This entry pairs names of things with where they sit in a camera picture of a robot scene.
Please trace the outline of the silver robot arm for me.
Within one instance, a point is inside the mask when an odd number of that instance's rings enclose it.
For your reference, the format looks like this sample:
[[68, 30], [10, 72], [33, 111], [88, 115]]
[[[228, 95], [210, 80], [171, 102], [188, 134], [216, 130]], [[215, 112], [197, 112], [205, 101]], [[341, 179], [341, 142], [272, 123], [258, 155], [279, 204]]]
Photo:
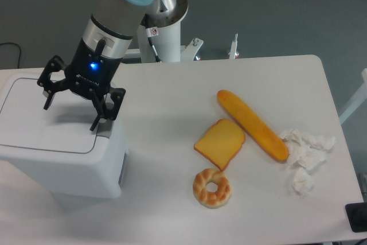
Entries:
[[38, 78], [46, 96], [44, 109], [56, 93], [70, 90], [96, 109], [92, 130], [101, 119], [115, 120], [126, 91], [112, 87], [111, 81], [154, 1], [99, 0], [71, 63], [54, 56]]

